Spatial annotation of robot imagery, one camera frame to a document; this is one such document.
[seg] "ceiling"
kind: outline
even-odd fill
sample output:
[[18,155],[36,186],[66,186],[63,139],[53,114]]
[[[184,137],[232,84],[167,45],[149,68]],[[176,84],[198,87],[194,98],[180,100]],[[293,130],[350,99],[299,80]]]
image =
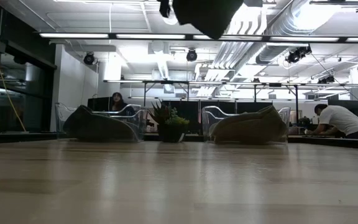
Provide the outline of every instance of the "ceiling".
[[[275,0],[277,6],[267,9],[267,20],[271,20],[290,0]],[[42,32],[136,32],[136,33],[177,33],[199,34],[191,25],[168,25],[162,19],[155,1],[147,4],[85,4],[83,2],[56,2],[54,0],[0,0],[0,5],[18,18]],[[315,35],[358,35],[358,13],[356,8],[342,8],[327,23],[313,32]],[[115,45],[127,61],[124,75],[150,73],[158,69],[157,62],[148,55],[150,41],[138,40],[78,40],[72,45]],[[185,60],[189,48],[195,48],[198,62],[213,60],[219,52],[221,42],[171,41],[170,47],[177,50],[168,61],[170,70],[194,71],[196,63]],[[300,63],[288,68],[278,61],[267,66],[261,79],[278,77],[310,77],[333,68],[338,78],[346,78],[349,67],[358,62],[358,45],[352,44],[311,44],[316,58],[308,56]],[[107,54],[99,53],[100,58]]]

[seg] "computer monitor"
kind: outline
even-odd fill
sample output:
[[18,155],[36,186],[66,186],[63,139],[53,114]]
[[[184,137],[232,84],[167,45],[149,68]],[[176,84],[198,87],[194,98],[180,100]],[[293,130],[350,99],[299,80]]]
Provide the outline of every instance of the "computer monitor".
[[358,116],[358,100],[328,100],[328,105],[343,106]]

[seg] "window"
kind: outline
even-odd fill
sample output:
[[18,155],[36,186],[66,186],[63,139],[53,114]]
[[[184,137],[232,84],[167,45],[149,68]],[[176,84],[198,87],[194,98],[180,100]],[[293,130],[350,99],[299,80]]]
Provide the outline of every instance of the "window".
[[[26,130],[40,132],[42,130],[43,99],[14,91],[8,90],[8,92]],[[0,133],[8,131],[23,131],[23,129],[9,102],[6,90],[0,88]]]
[[[50,126],[53,73],[9,54],[1,55],[7,92],[26,131],[39,133]],[[0,133],[23,131],[0,78]]]

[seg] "duct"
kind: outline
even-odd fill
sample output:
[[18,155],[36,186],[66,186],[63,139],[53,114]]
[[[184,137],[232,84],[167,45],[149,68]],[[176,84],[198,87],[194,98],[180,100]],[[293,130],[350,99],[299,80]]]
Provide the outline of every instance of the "duct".
[[[326,23],[336,12],[337,6],[310,5],[310,0],[295,0],[267,30],[267,35],[309,35]],[[266,46],[266,44],[254,44],[249,52],[257,52],[264,49],[256,56],[255,63],[269,64],[288,47]],[[236,70],[249,63],[254,55],[247,54],[239,63]]]

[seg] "security camera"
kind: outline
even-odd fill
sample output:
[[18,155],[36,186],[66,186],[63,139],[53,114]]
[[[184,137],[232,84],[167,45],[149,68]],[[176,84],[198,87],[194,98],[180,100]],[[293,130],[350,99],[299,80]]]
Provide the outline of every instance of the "security camera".
[[84,63],[86,65],[94,65],[98,62],[98,59],[94,56],[93,52],[86,53],[86,56],[84,58]]
[[197,60],[197,53],[195,49],[190,49],[187,53],[187,61],[188,62],[195,62]]

